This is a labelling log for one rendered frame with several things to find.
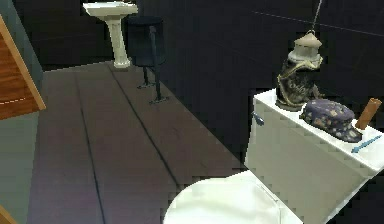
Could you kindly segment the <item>white pedestal sink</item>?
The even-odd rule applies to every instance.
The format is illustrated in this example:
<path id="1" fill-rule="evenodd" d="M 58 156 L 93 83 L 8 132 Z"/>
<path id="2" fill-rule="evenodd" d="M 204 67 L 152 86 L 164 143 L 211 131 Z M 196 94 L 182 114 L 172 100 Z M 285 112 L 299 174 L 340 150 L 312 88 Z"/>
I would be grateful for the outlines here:
<path id="1" fill-rule="evenodd" d="M 96 17 L 108 26 L 114 53 L 114 67 L 127 68 L 130 66 L 123 40 L 121 21 L 130 14 L 136 14 L 138 7 L 134 3 L 123 1 L 84 3 L 83 8 L 90 16 Z"/>

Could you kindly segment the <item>white toilet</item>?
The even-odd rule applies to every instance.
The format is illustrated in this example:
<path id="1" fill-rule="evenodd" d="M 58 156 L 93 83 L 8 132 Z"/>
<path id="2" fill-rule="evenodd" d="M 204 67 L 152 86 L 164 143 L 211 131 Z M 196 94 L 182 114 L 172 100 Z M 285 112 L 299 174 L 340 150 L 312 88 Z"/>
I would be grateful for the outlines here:
<path id="1" fill-rule="evenodd" d="M 275 90 L 253 98 L 246 171 L 185 188 L 163 224 L 327 224 L 384 170 L 384 133 L 366 127 L 361 141 L 344 142 L 275 102 Z"/>

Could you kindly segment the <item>purple speckled cloth cap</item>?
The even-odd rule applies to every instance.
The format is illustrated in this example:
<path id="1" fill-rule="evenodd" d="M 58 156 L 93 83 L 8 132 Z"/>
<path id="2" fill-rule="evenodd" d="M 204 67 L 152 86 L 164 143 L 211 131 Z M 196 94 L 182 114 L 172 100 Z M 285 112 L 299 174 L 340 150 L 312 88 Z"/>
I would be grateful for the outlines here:
<path id="1" fill-rule="evenodd" d="M 357 143 L 362 140 L 362 134 L 352 126 L 354 112 L 338 102 L 328 99 L 311 100 L 299 118 L 344 142 Z"/>

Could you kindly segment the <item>blue stick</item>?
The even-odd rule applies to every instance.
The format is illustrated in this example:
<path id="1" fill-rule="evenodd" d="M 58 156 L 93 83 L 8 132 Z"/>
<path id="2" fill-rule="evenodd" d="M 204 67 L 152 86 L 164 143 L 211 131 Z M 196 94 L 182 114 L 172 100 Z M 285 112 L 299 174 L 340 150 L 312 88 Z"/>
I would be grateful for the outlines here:
<path id="1" fill-rule="evenodd" d="M 367 147 L 368 145 L 372 144 L 373 142 L 375 142 L 376 140 L 380 139 L 381 137 L 382 137 L 382 135 L 378 135 L 378 136 L 375 136 L 374 138 L 372 138 L 372 139 L 370 139 L 368 141 L 365 141 L 365 142 L 361 143 L 359 146 L 354 147 L 351 150 L 351 153 L 358 153 L 362 148 Z"/>

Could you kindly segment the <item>black garbage can on stilts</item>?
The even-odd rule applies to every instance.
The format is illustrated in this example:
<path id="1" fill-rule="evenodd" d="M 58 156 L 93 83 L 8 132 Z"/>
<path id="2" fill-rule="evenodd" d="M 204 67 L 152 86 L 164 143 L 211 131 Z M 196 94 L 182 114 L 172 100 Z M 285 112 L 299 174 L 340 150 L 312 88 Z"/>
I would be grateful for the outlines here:
<path id="1" fill-rule="evenodd" d="M 156 16 L 129 16 L 126 20 L 127 53 L 134 66 L 141 67 L 144 82 L 138 89 L 154 86 L 156 97 L 151 104 L 167 100 L 161 94 L 157 70 L 166 61 L 163 19 Z"/>

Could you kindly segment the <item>dark statue with pale top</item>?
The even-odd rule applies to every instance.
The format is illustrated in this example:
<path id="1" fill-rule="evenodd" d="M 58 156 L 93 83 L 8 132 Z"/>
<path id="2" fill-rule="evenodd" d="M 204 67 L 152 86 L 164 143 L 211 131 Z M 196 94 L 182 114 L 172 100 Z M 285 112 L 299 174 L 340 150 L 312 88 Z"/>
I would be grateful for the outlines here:
<path id="1" fill-rule="evenodd" d="M 294 41 L 294 48 L 277 76 L 276 105 L 279 108 L 297 112 L 309 100 L 321 97 L 314 81 L 323 62 L 319 54 L 321 46 L 314 30 Z"/>

